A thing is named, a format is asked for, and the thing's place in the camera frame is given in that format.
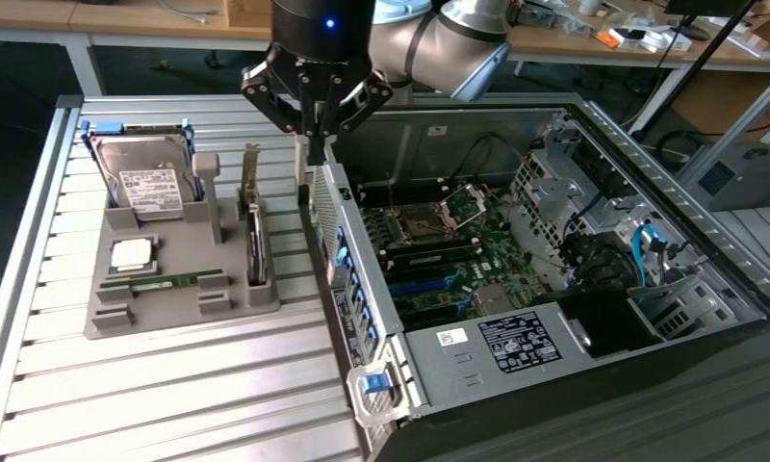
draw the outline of robotic arm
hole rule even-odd
[[[370,70],[373,7],[374,0],[273,0],[265,61],[242,71],[242,95],[280,130],[308,137],[310,165],[325,162],[325,138],[352,131],[392,95]]]

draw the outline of hard drive label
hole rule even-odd
[[[518,372],[562,359],[537,313],[481,322],[478,328],[493,358],[505,373]]]
[[[120,177],[136,214],[182,210],[182,196],[172,168],[121,171]]]

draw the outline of gray floor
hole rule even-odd
[[[240,70],[261,53],[220,52],[220,69],[210,69],[204,50],[97,47],[96,55],[109,94],[237,93]],[[628,75],[626,68],[529,64],[524,78],[506,64],[492,91],[576,91],[597,101],[614,118],[638,111],[645,99],[624,80],[648,81],[653,69]],[[578,86],[582,73],[585,84]],[[37,156],[60,94],[80,92],[64,49],[57,45],[0,43],[0,277],[9,257]],[[668,114],[654,133],[685,126]]]

